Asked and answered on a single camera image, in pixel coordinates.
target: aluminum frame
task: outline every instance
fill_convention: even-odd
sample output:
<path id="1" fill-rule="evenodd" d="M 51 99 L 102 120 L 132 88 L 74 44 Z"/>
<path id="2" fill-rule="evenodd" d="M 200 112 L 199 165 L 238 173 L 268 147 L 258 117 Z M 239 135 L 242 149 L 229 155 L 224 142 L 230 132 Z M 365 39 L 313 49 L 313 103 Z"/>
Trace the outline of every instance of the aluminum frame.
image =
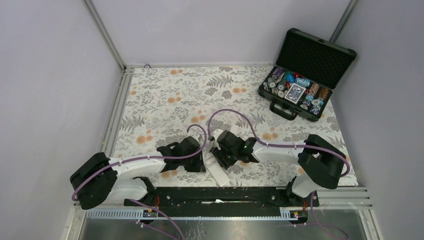
<path id="1" fill-rule="evenodd" d="M 380 228 L 376 222 L 375 213 L 365 187 L 346 186 L 338 187 L 335 190 L 319 189 L 318 191 L 320 206 L 314 207 L 314 210 L 347 210 L 354 209 L 360 216 L 367 240 L 383 240 Z M 68 233 L 65 240 L 78 240 L 84 227 L 84 222 L 88 218 L 93 219 L 138 219 L 140 212 L 145 207 L 122 206 L 121 204 L 105 205 L 90 210 L 82 210 L 79 206 L 72 208 L 72 217 Z M 300 207 L 281 207 L 282 215 L 290 210 L 301 210 Z M 283 217 L 175 217 L 174 220 L 199 220 L 199 221 L 286 221 L 289 219 Z"/>
<path id="2" fill-rule="evenodd" d="M 93 19 L 93 22 L 95 26 L 98 29 L 98 32 L 100 33 L 101 37 L 104 40 L 104 43 L 106 44 L 107 48 L 109 49 L 110 53 L 113 56 L 113 59 L 115 59 L 116 64 L 119 66 L 121 71 L 124 71 L 126 66 L 124 61 L 122 60 L 121 55 L 119 54 L 119 51 L 117 47 L 115 46 L 114 42 L 112 41 L 111 36 L 109 35 L 108 31 L 106 30 L 105 25 L 103 24 L 102 19 L 100 18 L 99 14 L 97 13 L 97 10 L 91 0 L 82 0 L 84 3 L 85 8 L 87 8 L 88 13 L 90 14 L 91 18 Z"/>
<path id="3" fill-rule="evenodd" d="M 118 86 L 116 88 L 113 103 L 110 108 L 107 124 L 104 128 L 100 145 L 99 152 L 105 152 L 107 156 L 112 156 L 117 134 L 120 129 L 121 118 L 124 112 L 125 103 L 128 96 L 129 87 L 131 85 L 131 80 L 134 74 L 135 68 L 143 68 L 145 65 L 129 65 L 126 66 L 125 62 L 121 58 L 119 51 L 114 45 L 111 36 L 106 30 L 105 25 L 103 24 L 93 2 L 91 0 L 82 0 L 85 7 L 87 8 L 88 13 L 93 19 L 94 24 L 96 25 L 100 35 L 102 36 L 104 43 L 112 54 L 116 64 L 122 70 L 122 78 L 120 79 Z M 349 22 L 350 17 L 352 16 L 354 10 L 358 6 L 360 0 L 350 0 L 347 5 L 343 15 L 340 18 L 339 23 L 334 29 L 333 34 L 331 35 L 329 41 L 336 43 L 346 25 Z M 273 63 L 268 64 L 158 64 L 149 67 L 231 67 L 231 66 L 243 66 L 243 67 L 265 67 L 273 66 Z M 361 215 L 362 225 L 365 229 L 365 233 L 368 240 L 383 240 L 380 228 L 377 224 L 373 206 L 371 200 L 368 196 L 367 189 L 365 187 L 338 187 L 336 190 L 320 189 L 318 190 L 320 206 L 315 207 L 315 209 L 333 209 L 333 210 L 345 210 L 345 209 L 357 209 L 358 213 Z M 104 211 L 122 211 L 123 209 L 128 209 L 131 207 L 124 207 L 121 205 L 115 206 L 106 206 L 101 205 Z M 281 209 L 281 211 L 287 210 L 299 210 L 297 207 L 286 207 Z M 81 209 L 79 204 L 76 203 L 71 209 L 70 223 L 67 231 L 65 233 L 65 240 L 78 240 L 80 234 L 84 227 L 84 221 L 89 216 L 88 211 Z M 261 218 L 251 218 L 252 220 L 260 220 Z"/>

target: black case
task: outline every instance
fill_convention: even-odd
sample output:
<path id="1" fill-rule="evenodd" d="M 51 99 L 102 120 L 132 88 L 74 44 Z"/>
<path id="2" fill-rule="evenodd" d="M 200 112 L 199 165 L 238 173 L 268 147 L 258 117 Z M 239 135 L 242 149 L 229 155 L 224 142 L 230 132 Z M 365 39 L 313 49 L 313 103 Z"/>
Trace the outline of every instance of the black case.
<path id="1" fill-rule="evenodd" d="M 272 77 L 274 71 L 280 67 L 284 69 L 284 72 L 290 71 L 309 79 L 311 84 L 307 89 L 311 87 L 312 83 L 317 83 L 320 88 L 315 96 L 317 96 L 323 88 L 329 89 L 319 114 L 310 112 L 312 105 L 309 106 L 308 110 L 300 107 L 306 96 L 305 92 L 296 104 L 271 93 L 271 91 L 265 90 L 263 83 L 259 86 L 258 93 L 260 96 L 271 101 L 269 106 L 271 112 L 287 120 L 294 120 L 300 115 L 309 121 L 316 122 L 320 119 L 333 93 L 332 90 L 336 88 L 340 79 L 356 56 L 357 53 L 354 50 L 340 47 L 296 28 L 291 28 L 285 35 L 278 59 L 275 63 L 276 66 L 265 78 L 264 83 L 267 82 L 268 78 Z M 280 105 L 289 113 L 276 108 L 275 105 Z"/>

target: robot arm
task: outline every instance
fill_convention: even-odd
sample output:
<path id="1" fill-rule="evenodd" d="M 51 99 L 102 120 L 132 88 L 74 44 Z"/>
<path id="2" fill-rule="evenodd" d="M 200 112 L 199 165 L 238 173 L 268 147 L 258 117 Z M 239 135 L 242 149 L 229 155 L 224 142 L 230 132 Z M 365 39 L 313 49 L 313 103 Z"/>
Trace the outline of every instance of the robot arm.
<path id="1" fill-rule="evenodd" d="M 338 157 L 327 152 L 309 148 L 281 148 L 263 145 L 254 137 L 244 141 L 231 131 L 217 129 L 213 132 L 215 147 L 211 150 L 217 162 L 228 169 L 236 161 L 244 163 L 279 161 L 300 165 L 306 174 L 296 176 L 287 185 L 287 194 L 306 198 L 318 188 L 336 189 L 342 174 L 344 163 Z M 304 142 L 279 142 L 282 145 L 312 145 L 332 150 L 345 157 L 330 143 L 311 134 Z"/>
<path id="2" fill-rule="evenodd" d="M 166 159 L 166 157 L 182 157 L 193 154 L 199 147 L 199 142 L 189 136 L 180 143 L 174 142 L 167 146 L 158 147 L 156 152 L 150 153 L 152 157 L 148 159 L 131 161 L 126 164 L 121 163 L 128 159 L 146 157 L 146 155 L 128 158 L 108 158 L 103 152 L 99 152 L 93 155 L 70 177 L 70 182 L 73 189 L 76 190 L 92 174 L 112 165 L 112 167 L 98 174 L 80 189 L 77 198 L 81 208 L 85 210 L 91 209 L 102 203 L 122 204 L 125 199 L 140 200 L 146 196 L 149 189 L 153 188 L 151 183 L 142 177 L 145 174 L 175 170 L 179 166 L 183 166 L 188 172 L 205 172 L 201 152 L 177 161 Z"/>

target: orange flower pattern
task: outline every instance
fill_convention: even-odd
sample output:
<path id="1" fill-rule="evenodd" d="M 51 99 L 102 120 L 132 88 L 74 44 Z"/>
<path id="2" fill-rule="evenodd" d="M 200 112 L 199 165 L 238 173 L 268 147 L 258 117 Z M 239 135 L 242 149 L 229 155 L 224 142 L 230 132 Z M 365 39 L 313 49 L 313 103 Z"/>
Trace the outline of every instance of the orange flower pattern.
<path id="1" fill-rule="evenodd" d="M 258 136 L 272 142 L 301 142 L 309 134 L 318 134 L 343 153 L 346 146 L 331 102 L 318 122 L 298 117 L 288 121 L 269 111 L 270 102 L 260 97 L 257 88 L 272 67 L 185 67 L 136 68 L 120 123 L 113 152 L 126 158 L 149 153 L 156 148 L 180 142 L 192 136 L 203 143 L 203 133 L 191 124 L 206 127 L 209 117 L 218 109 L 240 111 L 251 120 Z M 229 130 L 239 126 L 243 139 L 252 137 L 246 122 L 234 113 L 217 114 L 212 129 Z M 208 141 L 203 157 L 211 149 Z M 236 162 L 226 171 L 230 186 L 285 186 L 294 176 L 304 174 L 297 165 L 276 161 L 261 163 Z M 146 174 L 155 186 L 215 187 L 208 172 L 187 172 L 183 167 L 162 173 Z M 341 186 L 356 186 L 353 171 L 339 180 Z"/>

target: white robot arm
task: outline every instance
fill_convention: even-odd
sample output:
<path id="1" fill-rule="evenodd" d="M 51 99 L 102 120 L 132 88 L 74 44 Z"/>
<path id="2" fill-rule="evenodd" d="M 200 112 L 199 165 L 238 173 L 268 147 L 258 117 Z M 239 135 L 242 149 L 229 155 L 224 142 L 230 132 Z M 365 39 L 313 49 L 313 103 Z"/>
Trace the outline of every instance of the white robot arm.
<path id="1" fill-rule="evenodd" d="M 214 148 L 211 150 L 221 167 L 227 169 L 236 161 L 260 163 L 264 161 L 284 162 L 300 165 L 306 174 L 296 176 L 287 185 L 290 194 L 300 198 L 308 197 L 318 188 L 335 189 L 342 174 L 344 163 L 327 152 L 307 149 L 301 146 L 313 145 L 334 151 L 344 157 L 338 149 L 317 135 L 309 135 L 304 142 L 278 142 L 279 145 L 299 147 L 281 148 L 263 145 L 254 137 L 246 141 L 231 131 L 217 129 L 213 133 Z"/>

